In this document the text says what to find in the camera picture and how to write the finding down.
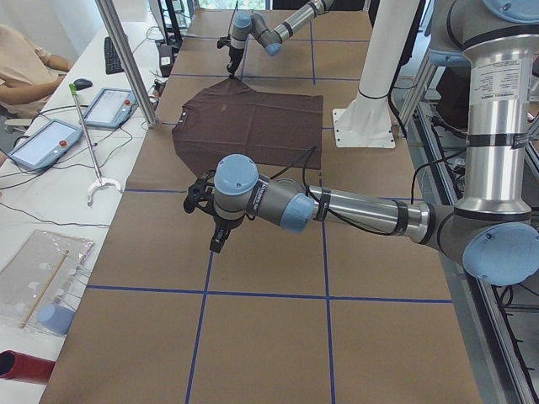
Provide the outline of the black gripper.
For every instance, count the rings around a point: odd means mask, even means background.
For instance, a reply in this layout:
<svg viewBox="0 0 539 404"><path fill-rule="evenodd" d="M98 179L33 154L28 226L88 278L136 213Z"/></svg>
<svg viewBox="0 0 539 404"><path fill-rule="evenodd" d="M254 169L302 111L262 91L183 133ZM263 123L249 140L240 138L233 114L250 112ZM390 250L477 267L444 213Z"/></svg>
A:
<svg viewBox="0 0 539 404"><path fill-rule="evenodd" d="M238 48L230 47L228 51L230 58L229 63L227 64L228 77L235 78L237 69L241 63L241 50Z"/></svg>
<svg viewBox="0 0 539 404"><path fill-rule="evenodd" d="M224 247L232 230L243 223L243 213L228 218L220 215L216 210L213 210L212 215L215 222L215 230L211 238L210 250L214 253L219 253Z"/></svg>

